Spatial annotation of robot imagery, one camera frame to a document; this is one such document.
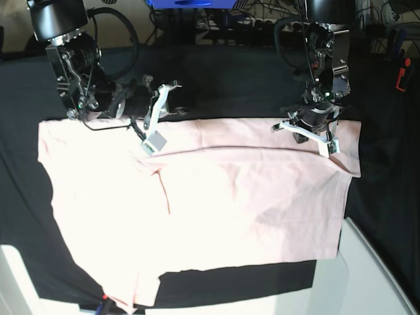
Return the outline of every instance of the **pink cloth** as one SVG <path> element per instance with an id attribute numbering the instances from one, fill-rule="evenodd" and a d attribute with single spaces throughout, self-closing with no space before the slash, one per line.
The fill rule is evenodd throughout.
<path id="1" fill-rule="evenodd" d="M 277 122 L 160 123 L 168 143 L 153 157 L 133 131 L 40 123 L 39 161 L 74 261 L 130 312 L 154 304 L 166 272 L 335 257 L 360 123 L 340 122 L 341 153 L 327 159 L 313 141 L 271 132 Z"/>

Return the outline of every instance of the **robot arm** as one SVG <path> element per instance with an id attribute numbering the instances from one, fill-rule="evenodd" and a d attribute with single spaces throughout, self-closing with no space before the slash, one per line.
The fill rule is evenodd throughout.
<path id="1" fill-rule="evenodd" d="M 320 154 L 328 158 L 340 150 L 335 129 L 341 101 L 350 93 L 349 28 L 355 20 L 356 3 L 354 0 L 303 0 L 298 9 L 300 15 L 294 21 L 301 21 L 304 32 L 308 62 L 303 70 L 308 78 L 306 91 L 301 103 L 287 111 L 289 119 L 273 126 L 273 130 L 293 132 L 298 143 L 309 139 L 316 141 Z M 307 28 L 303 21 L 309 23 Z M 289 68 L 293 67 L 289 62 L 285 63 Z"/>
<path id="2" fill-rule="evenodd" d="M 46 48 L 57 80 L 57 90 L 70 119 L 87 124 L 104 114 L 111 118 L 129 118 L 132 127 L 142 141 L 147 154 L 161 150 L 166 140 L 156 131 L 156 123 L 171 111 L 168 94 L 180 85 L 156 85 L 154 78 L 145 75 L 139 84 L 117 84 L 116 80 L 127 74 L 135 65 L 139 44 L 136 31 L 128 19 L 111 8 L 85 10 L 83 0 L 28 0 L 28 8 L 35 37 L 49 41 Z M 109 13 L 119 18 L 129 30 L 133 42 L 133 55 L 129 65 L 121 71 L 107 75 L 100 65 L 100 49 L 96 38 L 81 30 L 95 15 Z M 136 125 L 143 118 L 144 132 Z"/>

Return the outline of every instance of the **blue box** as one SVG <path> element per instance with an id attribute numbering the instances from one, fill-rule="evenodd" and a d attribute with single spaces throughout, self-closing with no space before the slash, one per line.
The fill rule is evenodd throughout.
<path id="1" fill-rule="evenodd" d="M 236 0 L 148 0 L 156 9 L 199 8 L 231 9 Z"/>

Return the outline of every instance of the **black tablecloth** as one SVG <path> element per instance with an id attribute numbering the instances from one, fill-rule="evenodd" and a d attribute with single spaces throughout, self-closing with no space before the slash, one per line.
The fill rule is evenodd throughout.
<path id="1" fill-rule="evenodd" d="M 112 72 L 129 54 L 125 49 L 106 51 L 102 64 Z M 301 57 L 292 56 L 295 61 Z M 396 66 L 358 58 L 350 69 L 354 105 L 346 115 L 362 121 L 362 178 L 350 186 L 346 215 L 359 223 L 418 302 L 414 127 L 419 95 L 414 89 L 404 94 L 394 88 Z M 183 119 L 279 117 L 279 108 L 298 100 L 304 89 L 270 49 L 143 48 L 125 79 L 143 74 L 181 79 L 189 86 L 185 101 L 196 109 Z M 414 83 L 418 86 L 417 77 Z M 65 116 L 55 85 L 44 57 L 0 64 L 0 243 L 19 249 L 41 297 L 97 303 L 102 290 L 72 261 L 53 219 L 51 182 L 37 162 L 37 124 Z M 312 285 L 314 267 L 315 262 L 300 262 L 166 274 L 156 306 L 211 305 L 296 291 Z"/>

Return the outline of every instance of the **red object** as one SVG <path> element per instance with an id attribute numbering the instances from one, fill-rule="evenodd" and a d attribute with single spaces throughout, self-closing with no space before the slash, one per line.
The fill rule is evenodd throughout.
<path id="1" fill-rule="evenodd" d="M 396 80 L 396 88 L 398 89 L 398 90 L 400 90 L 400 91 L 402 91 L 402 92 L 405 92 L 406 91 L 406 88 L 402 88 L 402 87 L 400 87 L 400 83 L 401 83 L 401 79 L 405 76 L 405 74 L 406 74 L 406 68 L 408 68 L 408 67 L 410 67 L 411 66 L 411 59 L 410 58 L 407 58 L 405 61 L 404 61 L 404 65 L 406 66 L 405 68 L 401 68 L 400 69 L 400 74 L 398 75 L 398 79 Z"/>

